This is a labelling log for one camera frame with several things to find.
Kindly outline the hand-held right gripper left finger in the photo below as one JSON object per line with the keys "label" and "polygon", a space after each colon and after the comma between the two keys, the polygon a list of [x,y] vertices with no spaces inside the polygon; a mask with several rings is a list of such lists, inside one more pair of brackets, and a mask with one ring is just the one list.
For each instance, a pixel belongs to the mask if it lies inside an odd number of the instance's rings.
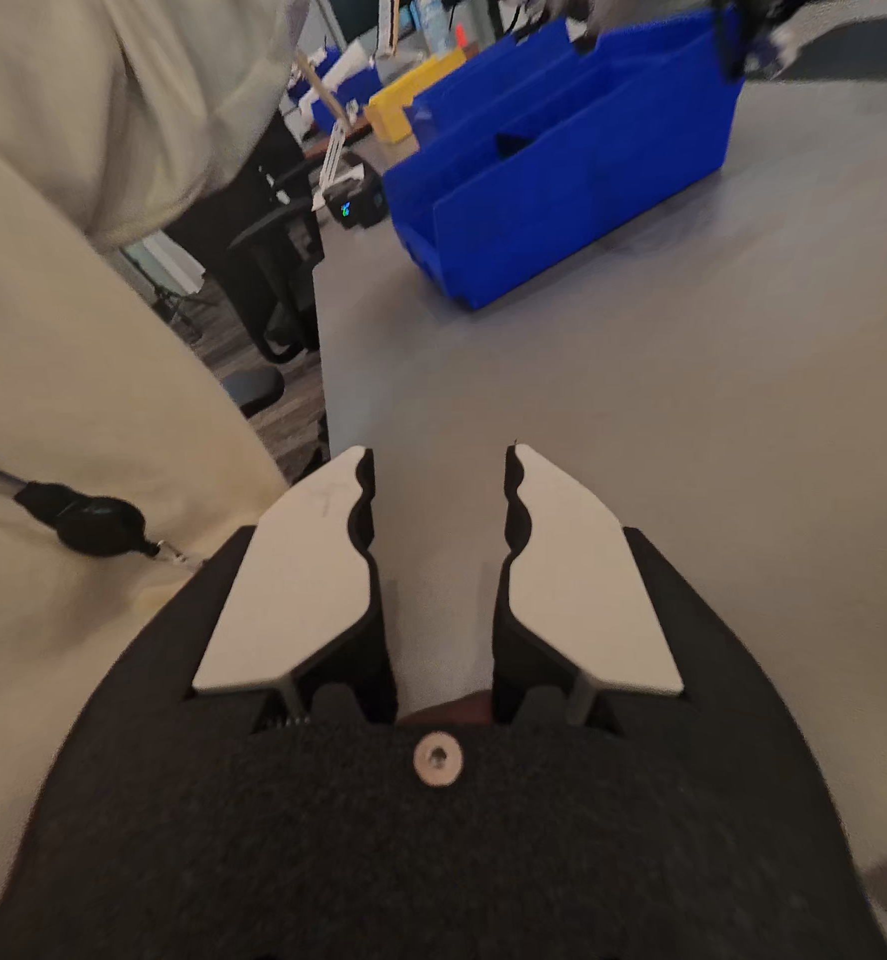
{"label": "hand-held right gripper left finger", "polygon": [[258,521],[192,680],[195,695],[269,693],[280,724],[309,721],[345,686],[371,724],[399,696],[375,537],[373,451],[356,445],[292,486]]}

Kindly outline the black device green light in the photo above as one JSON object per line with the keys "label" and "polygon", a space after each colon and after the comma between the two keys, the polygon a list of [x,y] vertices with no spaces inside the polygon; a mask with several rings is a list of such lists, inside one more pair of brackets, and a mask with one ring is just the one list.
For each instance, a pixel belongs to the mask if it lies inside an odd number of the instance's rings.
{"label": "black device green light", "polygon": [[366,230],[379,224],[389,210],[378,171],[355,154],[346,169],[322,191],[325,206],[344,230]]}

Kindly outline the grey desk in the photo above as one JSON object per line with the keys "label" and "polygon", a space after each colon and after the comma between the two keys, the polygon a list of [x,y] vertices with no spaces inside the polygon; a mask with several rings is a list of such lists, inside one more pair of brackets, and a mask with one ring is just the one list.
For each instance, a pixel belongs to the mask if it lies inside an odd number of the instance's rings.
{"label": "grey desk", "polygon": [[491,676],[527,443],[754,654],[887,919],[887,81],[749,84],[720,174],[481,311],[389,224],[325,241],[331,448],[374,451],[402,714]]}

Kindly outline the yellow storage bin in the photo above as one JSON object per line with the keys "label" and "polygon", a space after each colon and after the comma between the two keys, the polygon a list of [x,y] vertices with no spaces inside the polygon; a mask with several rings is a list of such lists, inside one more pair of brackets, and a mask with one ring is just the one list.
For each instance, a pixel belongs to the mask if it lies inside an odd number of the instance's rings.
{"label": "yellow storage bin", "polygon": [[420,94],[465,62],[465,50],[460,47],[445,54],[433,54],[372,94],[364,106],[364,114],[377,140],[392,146],[410,137],[413,131],[405,111],[413,107]]}

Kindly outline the black badge reel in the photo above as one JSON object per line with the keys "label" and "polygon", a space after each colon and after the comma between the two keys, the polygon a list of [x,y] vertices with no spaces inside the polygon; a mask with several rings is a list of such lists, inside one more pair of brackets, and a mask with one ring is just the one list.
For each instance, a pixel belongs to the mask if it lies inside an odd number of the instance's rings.
{"label": "black badge reel", "polygon": [[92,559],[127,555],[198,571],[204,564],[163,539],[152,539],[133,503],[93,496],[63,484],[29,481],[0,469],[0,497],[49,528],[74,553]]}

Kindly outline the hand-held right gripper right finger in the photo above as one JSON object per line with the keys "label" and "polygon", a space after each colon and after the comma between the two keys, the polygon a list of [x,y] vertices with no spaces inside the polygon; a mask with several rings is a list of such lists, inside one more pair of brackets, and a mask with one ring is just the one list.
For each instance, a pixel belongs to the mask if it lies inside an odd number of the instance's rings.
{"label": "hand-held right gripper right finger", "polygon": [[685,680],[616,515],[523,442],[507,447],[503,560],[492,619],[492,717],[526,702],[572,726],[620,727],[621,697],[686,704]]}

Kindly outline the person's cream sweater torso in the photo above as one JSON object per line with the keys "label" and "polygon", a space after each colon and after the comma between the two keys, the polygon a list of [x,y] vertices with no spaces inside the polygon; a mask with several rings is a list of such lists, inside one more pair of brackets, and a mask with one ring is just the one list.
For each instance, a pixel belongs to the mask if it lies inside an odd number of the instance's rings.
{"label": "person's cream sweater torso", "polygon": [[[125,499],[197,557],[285,489],[215,377],[1,158],[0,470]],[[0,897],[78,714],[186,576],[79,557],[0,497]]]}

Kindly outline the black round stool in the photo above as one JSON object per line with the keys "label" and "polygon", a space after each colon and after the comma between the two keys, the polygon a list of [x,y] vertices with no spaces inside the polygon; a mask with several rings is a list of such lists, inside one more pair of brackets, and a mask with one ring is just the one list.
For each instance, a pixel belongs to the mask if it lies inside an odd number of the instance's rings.
{"label": "black round stool", "polygon": [[246,420],[278,403],[285,393],[285,380],[276,366],[235,370],[221,378],[221,387]]}

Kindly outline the blue storage bin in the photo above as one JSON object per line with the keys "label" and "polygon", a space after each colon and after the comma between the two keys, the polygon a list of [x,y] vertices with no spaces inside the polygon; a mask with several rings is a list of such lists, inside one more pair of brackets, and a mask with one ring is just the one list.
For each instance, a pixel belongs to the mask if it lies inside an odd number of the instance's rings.
{"label": "blue storage bin", "polygon": [[363,116],[367,103],[382,90],[375,60],[365,56],[357,45],[347,48],[326,73],[317,69],[317,77],[347,115],[354,114],[355,119]]}
{"label": "blue storage bin", "polygon": [[[600,36],[383,175],[397,237],[477,309],[712,176],[743,80],[740,14],[701,9]],[[499,159],[495,134],[533,138]]]}

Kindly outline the person's left forearm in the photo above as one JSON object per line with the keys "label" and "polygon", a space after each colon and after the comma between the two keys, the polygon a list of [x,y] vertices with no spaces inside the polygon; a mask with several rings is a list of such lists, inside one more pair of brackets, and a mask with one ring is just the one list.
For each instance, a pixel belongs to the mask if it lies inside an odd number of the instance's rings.
{"label": "person's left forearm", "polygon": [[308,2],[0,1],[0,195],[97,251],[227,186],[278,114]]}

